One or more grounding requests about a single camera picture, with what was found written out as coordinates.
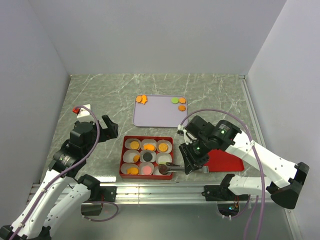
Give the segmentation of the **orange fish cookie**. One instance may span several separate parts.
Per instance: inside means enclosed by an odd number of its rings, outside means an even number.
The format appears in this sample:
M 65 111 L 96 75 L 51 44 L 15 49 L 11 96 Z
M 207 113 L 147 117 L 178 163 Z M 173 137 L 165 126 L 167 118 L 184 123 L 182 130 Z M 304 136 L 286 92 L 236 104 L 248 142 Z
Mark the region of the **orange fish cookie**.
M 139 174 L 139 169 L 136 167 L 130 167 L 127 169 L 127 174 L 128 175 L 138 175 Z
M 153 145 L 153 144 L 145 144 L 144 146 L 143 146 L 143 149 L 144 150 L 148 150 L 148 151 L 155 151 L 156 150 L 156 147 Z

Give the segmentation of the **metal tongs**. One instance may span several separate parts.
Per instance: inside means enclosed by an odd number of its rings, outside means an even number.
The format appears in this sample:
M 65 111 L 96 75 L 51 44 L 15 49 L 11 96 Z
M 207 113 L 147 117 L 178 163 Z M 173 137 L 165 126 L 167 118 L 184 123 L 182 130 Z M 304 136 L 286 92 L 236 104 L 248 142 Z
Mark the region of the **metal tongs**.
M 204 174 L 209 173 L 209 168 L 207 166 L 203 166 L 201 168 L 196 168 L 194 170 L 191 169 L 190 171 L 186 171 L 185 167 L 183 165 L 176 165 L 171 162 L 167 162 L 165 165 L 167 165 L 169 167 L 169 171 L 171 173 L 184 173 L 186 175 L 188 175 L 192 172 L 200 172 L 200 173 L 204 173 Z

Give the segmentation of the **red box lid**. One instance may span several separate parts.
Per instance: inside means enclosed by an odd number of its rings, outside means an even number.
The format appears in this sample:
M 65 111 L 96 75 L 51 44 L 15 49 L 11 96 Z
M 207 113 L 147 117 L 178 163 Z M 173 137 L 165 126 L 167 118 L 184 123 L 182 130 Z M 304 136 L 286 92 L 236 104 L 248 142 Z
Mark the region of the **red box lid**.
M 204 165 L 210 173 L 217 172 L 242 172 L 245 167 L 243 161 L 232 154 L 221 150 L 211 150 L 209 160 Z

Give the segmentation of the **orange round sandwich cookie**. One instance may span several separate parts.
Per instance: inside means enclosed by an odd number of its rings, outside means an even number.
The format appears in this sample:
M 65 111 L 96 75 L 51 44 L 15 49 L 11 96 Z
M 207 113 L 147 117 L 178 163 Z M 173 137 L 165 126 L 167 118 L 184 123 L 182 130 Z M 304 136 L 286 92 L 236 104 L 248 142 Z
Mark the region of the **orange round sandwich cookie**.
M 164 143 L 164 142 L 162 142 L 162 143 L 160 143 L 160 144 L 158 145 L 158 150 L 159 150 L 160 152 L 166 152 L 168 149 L 169 149 L 169 146 L 168 146 L 166 143 Z

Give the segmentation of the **black sandwich cookie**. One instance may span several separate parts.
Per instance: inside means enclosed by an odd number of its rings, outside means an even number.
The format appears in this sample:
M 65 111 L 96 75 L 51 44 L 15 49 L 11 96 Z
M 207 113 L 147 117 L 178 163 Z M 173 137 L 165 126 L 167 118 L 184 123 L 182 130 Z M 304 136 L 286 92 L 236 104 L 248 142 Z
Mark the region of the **black sandwich cookie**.
M 150 162 L 150 161 L 153 159 L 153 155 L 152 155 L 150 152 L 145 152 L 145 153 L 142 155 L 142 159 L 143 159 L 145 162 Z
M 169 173 L 169 171 L 170 171 L 170 168 L 165 164 L 160 164 L 158 166 L 158 171 L 162 175 L 167 175 Z

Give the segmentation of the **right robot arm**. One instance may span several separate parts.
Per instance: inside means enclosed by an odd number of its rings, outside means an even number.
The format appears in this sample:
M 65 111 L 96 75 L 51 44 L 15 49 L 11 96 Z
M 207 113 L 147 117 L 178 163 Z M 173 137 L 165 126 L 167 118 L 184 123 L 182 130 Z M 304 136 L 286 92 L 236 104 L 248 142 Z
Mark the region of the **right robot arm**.
M 276 155 L 227 120 L 213 125 L 197 115 L 186 126 L 178 125 L 177 132 L 184 136 L 179 150 L 187 175 L 208 163 L 213 150 L 233 155 L 260 171 L 259 177 L 227 174 L 220 183 L 219 196 L 231 200 L 241 195 L 268 195 L 283 208 L 296 207 L 310 169 L 304 162 Z

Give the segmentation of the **orange swirl cookie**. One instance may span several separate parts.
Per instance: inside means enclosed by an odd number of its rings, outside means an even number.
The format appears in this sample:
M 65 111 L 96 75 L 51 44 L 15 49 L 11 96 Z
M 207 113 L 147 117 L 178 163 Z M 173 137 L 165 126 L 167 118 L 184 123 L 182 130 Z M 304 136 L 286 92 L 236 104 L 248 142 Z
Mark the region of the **orange swirl cookie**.
M 140 160 L 140 155 L 139 155 L 139 154 L 137 154 L 137 155 L 135 155 L 135 156 L 133 157 L 133 162 L 134 162 L 134 163 L 138 162 L 139 160 Z

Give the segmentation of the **pink macaron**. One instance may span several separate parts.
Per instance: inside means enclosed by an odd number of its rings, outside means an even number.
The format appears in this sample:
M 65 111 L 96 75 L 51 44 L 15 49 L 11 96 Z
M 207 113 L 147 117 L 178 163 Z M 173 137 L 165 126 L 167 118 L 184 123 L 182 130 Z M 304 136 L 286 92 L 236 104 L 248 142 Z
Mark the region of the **pink macaron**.
M 142 173 L 144 175 L 151 175 L 153 173 L 153 168 L 150 167 L 149 165 L 146 165 L 142 168 Z

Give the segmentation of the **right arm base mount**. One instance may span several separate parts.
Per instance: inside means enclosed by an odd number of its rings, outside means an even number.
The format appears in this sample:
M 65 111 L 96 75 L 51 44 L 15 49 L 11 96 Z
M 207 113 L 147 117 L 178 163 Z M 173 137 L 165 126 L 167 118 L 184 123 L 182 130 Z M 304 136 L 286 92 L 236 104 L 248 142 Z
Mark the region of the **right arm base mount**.
M 205 185 L 201 195 L 206 202 L 216 202 L 218 213 L 224 218 L 238 217 L 248 206 L 250 195 L 235 195 L 227 187 L 220 185 Z

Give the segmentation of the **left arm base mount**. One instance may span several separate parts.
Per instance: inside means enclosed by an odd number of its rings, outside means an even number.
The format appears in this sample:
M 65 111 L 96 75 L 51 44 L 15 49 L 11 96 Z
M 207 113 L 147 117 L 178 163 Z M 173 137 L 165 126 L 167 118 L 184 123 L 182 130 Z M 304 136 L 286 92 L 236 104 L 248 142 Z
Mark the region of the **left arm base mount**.
M 81 214 L 85 217 L 99 216 L 103 207 L 108 203 L 114 203 L 116 200 L 117 187 L 100 186 L 95 189 L 88 200 L 81 205 Z

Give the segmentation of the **orange dotted round cookie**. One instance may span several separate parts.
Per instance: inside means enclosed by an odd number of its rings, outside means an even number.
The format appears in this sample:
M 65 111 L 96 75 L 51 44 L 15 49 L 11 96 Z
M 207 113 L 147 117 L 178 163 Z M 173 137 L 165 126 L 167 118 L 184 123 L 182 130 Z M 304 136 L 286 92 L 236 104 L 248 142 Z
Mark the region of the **orange dotted round cookie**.
M 138 141 L 134 140 L 130 143 L 130 148 L 132 150 L 138 150 L 140 148 L 140 143 Z

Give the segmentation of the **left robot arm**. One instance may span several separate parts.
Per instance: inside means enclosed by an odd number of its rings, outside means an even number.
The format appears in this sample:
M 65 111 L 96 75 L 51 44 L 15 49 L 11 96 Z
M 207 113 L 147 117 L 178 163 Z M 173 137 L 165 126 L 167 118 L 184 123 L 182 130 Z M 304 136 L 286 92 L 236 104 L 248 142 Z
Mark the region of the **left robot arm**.
M 0 228 L 1 239 L 50 240 L 58 225 L 82 203 L 103 205 L 106 191 L 98 179 L 88 174 L 75 178 L 98 143 L 119 135 L 118 124 L 107 115 L 102 120 L 106 128 L 97 119 L 75 122 L 27 207 L 12 224 Z

